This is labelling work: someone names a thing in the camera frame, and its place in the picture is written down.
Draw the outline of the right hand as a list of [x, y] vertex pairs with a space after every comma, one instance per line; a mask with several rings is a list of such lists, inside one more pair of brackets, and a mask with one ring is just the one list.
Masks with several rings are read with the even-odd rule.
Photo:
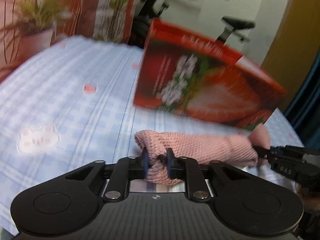
[[296, 195], [304, 205], [305, 211], [319, 213], [319, 192], [295, 183]]

